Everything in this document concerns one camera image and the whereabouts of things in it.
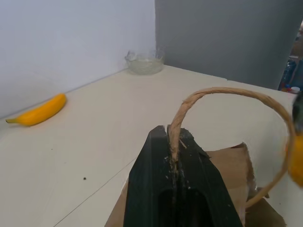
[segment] paper bag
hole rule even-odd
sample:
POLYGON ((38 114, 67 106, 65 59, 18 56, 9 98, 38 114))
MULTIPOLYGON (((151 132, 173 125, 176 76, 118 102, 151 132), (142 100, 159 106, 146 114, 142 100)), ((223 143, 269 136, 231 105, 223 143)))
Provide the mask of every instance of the paper bag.
MULTIPOLYGON (((256 183, 253 173, 252 164, 250 161, 248 149, 244 143, 218 151, 208 151, 208 155, 211 157, 212 163, 220 171, 226 188, 230 194, 232 202, 237 210, 239 217, 245 224, 245 203, 248 196, 253 196, 256 191, 256 183)), ((121 195, 115 204, 113 211, 111 212, 105 227, 123 227, 124 212, 126 205, 128 182, 124 185, 121 195)), ((266 210, 271 206, 264 200, 266 208, 263 209, 266 217, 266 210)), ((251 208, 252 212, 248 215, 250 223, 257 223, 257 225, 250 225, 248 227, 273 227, 269 225, 270 222, 266 222, 265 225, 261 225, 261 220, 258 220, 258 215, 253 215, 253 212, 258 210, 255 206, 251 208)), ((272 216, 278 219, 279 223, 284 223, 283 218, 279 216, 272 208, 270 209, 272 216)), ((284 227, 285 225, 274 225, 275 227, 284 227)))

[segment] glass bowl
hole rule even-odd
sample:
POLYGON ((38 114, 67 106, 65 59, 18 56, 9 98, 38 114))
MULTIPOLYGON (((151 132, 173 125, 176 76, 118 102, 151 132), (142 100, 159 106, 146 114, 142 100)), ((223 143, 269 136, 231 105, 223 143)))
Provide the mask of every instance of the glass bowl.
POLYGON ((160 72, 164 64, 164 52, 152 50, 136 53, 129 51, 125 57, 128 68, 137 75, 152 75, 160 72))

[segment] banana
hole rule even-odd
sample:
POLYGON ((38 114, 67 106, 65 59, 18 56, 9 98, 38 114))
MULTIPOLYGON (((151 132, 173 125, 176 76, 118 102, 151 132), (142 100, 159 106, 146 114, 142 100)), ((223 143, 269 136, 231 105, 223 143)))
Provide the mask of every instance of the banana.
POLYGON ((24 126, 31 126, 44 122, 58 113, 66 103, 65 94, 61 93, 53 97, 42 106, 27 111, 14 119, 6 119, 7 123, 18 123, 24 126))

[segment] tabletop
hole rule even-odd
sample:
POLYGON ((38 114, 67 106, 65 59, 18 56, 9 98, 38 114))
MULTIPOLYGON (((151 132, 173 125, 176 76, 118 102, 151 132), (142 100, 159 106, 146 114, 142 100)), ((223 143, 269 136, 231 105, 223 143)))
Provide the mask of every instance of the tabletop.
MULTIPOLYGON (((127 70, 67 93, 66 106, 33 127, 0 121, 0 225, 104 226, 148 132, 170 124, 181 102, 207 87, 262 92, 290 112, 294 95, 165 66, 152 76, 127 70)), ((204 150, 245 142, 258 186, 283 159, 287 129, 260 101, 207 95, 182 126, 204 150)), ((289 227, 303 222, 303 193, 285 176, 268 202, 289 227)))

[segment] twisted paper handle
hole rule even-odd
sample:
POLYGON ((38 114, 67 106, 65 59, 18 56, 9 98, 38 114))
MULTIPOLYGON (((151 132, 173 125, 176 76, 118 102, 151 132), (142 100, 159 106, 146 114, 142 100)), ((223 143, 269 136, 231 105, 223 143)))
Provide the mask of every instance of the twisted paper handle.
POLYGON ((235 94, 235 95, 247 96, 247 97, 258 99, 265 105, 275 110, 283 118, 283 120, 285 121, 288 127, 288 132, 289 132, 288 142, 287 142, 288 155, 285 156, 284 158, 281 170, 276 174, 272 182, 270 182, 261 191, 259 191, 255 195, 255 197, 253 197, 252 199, 246 202, 246 207, 248 208, 254 205, 255 203, 257 203, 260 199, 262 199, 280 181, 284 173, 287 172, 288 160, 294 146, 294 137, 295 137, 294 124, 292 121, 292 117, 288 114, 286 109, 279 102, 262 93, 248 91, 240 88, 231 88, 231 87, 212 87, 212 88, 207 88, 197 91, 183 101, 169 128, 170 150, 172 154, 172 161, 173 161, 172 164, 175 170, 177 169, 181 123, 187 111, 196 103, 198 99, 208 94, 217 94, 217 93, 235 94))

